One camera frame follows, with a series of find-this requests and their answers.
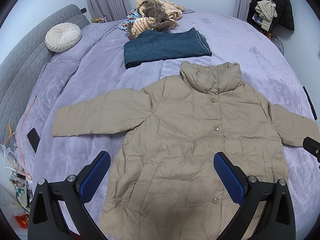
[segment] yellow tag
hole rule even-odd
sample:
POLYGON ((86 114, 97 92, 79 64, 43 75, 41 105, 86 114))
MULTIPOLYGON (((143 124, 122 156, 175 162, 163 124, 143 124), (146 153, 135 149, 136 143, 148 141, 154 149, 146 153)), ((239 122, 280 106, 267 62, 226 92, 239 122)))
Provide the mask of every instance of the yellow tag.
POLYGON ((12 136, 11 125, 8 124, 8 128, 9 128, 10 136, 12 136))

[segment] hanging clothes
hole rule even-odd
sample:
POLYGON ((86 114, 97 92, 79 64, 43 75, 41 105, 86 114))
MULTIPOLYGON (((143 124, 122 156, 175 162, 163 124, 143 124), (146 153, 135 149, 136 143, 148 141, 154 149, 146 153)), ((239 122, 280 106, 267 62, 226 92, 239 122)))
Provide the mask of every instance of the hanging clothes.
MULTIPOLYGON (((261 0, 252 0, 250 3, 250 11, 248 14, 247 21, 252 22, 252 17, 256 13, 256 6, 258 1, 261 0)), ((293 21, 293 14, 292 14, 292 7, 290 0, 272 0, 276 4, 276 12, 277 17, 274 17, 272 20, 272 24, 277 26, 278 24, 294 31, 294 21, 293 21)))
POLYGON ((255 9, 262 18, 261 28, 269 31, 273 18, 277 17, 276 4, 272 0, 262 0, 255 9))

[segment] clothing tag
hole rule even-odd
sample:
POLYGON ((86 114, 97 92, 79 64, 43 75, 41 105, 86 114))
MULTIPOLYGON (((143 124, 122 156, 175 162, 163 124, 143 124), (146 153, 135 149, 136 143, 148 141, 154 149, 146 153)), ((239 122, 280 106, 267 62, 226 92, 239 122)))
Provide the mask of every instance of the clothing tag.
POLYGON ((252 19, 259 25, 262 25, 262 18, 258 14, 254 14, 252 19))

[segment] black smartphone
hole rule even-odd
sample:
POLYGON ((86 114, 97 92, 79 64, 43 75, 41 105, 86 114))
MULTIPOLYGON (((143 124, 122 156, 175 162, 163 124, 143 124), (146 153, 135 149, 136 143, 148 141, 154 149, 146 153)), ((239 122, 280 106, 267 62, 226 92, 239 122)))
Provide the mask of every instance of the black smartphone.
POLYGON ((28 140, 33 148, 33 150, 35 151, 35 153, 37 152, 38 149, 38 145, 39 145, 39 141, 40 141, 40 137, 36 131, 35 128, 32 128, 30 130, 30 132, 28 132, 27 134, 28 140))

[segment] orange cable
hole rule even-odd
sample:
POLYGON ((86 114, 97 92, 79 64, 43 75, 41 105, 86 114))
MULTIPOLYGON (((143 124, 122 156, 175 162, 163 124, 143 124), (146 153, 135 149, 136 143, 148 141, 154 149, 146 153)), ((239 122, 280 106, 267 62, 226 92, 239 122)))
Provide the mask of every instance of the orange cable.
POLYGON ((14 133, 11 133, 8 138, 5 140, 4 142, 4 146, 7 144, 7 141, 11 138, 12 135, 16 134, 15 132, 14 133))
POLYGON ((19 150, 20 150, 20 155, 21 155, 21 158, 22 158, 22 162, 23 162, 24 168, 25 168, 28 176, 30 176, 30 179, 31 179, 31 180, 32 180, 32 176, 30 175, 30 173, 29 173, 28 170, 27 170, 26 164, 24 163, 24 158, 23 158, 23 155, 22 155, 22 151, 21 151, 20 134, 21 134, 22 125, 23 125, 23 123, 24 123, 24 121, 25 121, 25 119, 26 119, 26 117, 27 117, 27 115, 28 115, 31 107, 33 106, 33 103, 35 102, 36 98, 37 98, 37 96, 35 97, 35 99, 33 99, 31 106, 29 107, 26 115, 24 116, 24 118, 23 118, 23 120, 22 120, 22 123, 21 123, 21 126, 20 126, 20 130, 19 130, 19 135, 18 135, 18 147, 19 147, 19 150))

